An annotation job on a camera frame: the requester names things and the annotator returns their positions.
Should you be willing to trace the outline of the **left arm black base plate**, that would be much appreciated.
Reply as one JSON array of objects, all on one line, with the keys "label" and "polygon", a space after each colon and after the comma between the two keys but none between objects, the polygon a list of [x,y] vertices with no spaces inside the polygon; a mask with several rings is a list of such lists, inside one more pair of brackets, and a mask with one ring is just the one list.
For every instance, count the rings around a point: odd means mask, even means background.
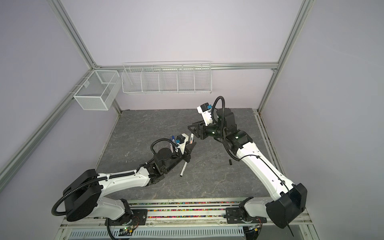
[{"label": "left arm black base plate", "polygon": [[109,224],[109,226],[142,226],[146,224],[147,215],[147,209],[135,209],[132,210],[131,214],[124,214],[117,220],[107,219],[105,226],[107,226],[107,224]]}]

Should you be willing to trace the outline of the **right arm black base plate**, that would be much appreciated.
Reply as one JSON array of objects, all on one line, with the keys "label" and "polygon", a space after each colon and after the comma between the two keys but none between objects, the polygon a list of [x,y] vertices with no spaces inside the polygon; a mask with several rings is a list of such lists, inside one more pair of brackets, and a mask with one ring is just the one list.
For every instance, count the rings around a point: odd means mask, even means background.
[{"label": "right arm black base plate", "polygon": [[264,217],[251,217],[242,208],[226,208],[224,218],[228,224],[264,224],[267,219]]}]

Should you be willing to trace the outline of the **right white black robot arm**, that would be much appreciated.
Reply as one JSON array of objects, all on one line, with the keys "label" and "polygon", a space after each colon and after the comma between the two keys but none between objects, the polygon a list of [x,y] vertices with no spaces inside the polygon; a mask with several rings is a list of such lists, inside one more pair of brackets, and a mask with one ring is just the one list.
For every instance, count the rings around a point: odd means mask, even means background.
[{"label": "right white black robot arm", "polygon": [[212,137],[220,142],[235,161],[243,162],[258,177],[270,194],[271,201],[259,204],[251,197],[239,204],[233,219],[251,223],[258,217],[269,218],[283,229],[306,208],[308,191],[303,184],[294,184],[281,173],[259,150],[253,139],[237,128],[234,113],[225,108],[215,110],[208,103],[197,108],[202,120],[188,128],[201,140]]}]

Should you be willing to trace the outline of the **black whiteboard marker two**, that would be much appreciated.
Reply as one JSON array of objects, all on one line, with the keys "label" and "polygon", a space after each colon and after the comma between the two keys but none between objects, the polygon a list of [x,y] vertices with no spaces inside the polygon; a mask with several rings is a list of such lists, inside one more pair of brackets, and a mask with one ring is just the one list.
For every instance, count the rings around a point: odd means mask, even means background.
[{"label": "black whiteboard marker two", "polygon": [[188,163],[185,162],[184,165],[183,165],[182,171],[181,171],[181,173],[180,173],[180,177],[183,177],[183,175],[184,175],[184,173],[185,173],[185,170],[186,170],[186,168],[187,168],[187,165],[188,165]]}]

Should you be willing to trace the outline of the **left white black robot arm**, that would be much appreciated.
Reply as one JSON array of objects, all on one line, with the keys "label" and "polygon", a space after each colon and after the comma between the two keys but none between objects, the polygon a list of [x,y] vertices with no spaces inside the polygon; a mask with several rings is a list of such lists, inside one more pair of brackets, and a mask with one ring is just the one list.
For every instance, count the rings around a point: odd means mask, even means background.
[{"label": "left white black robot arm", "polygon": [[188,163],[196,143],[183,143],[178,151],[162,148],[153,152],[153,158],[137,169],[98,174],[90,169],[80,175],[64,191],[62,197],[53,205],[53,216],[65,216],[67,221],[75,222],[85,217],[101,217],[107,224],[130,225],[138,220],[130,204],[125,199],[113,200],[107,196],[122,190],[147,187],[165,178],[180,162]]}]

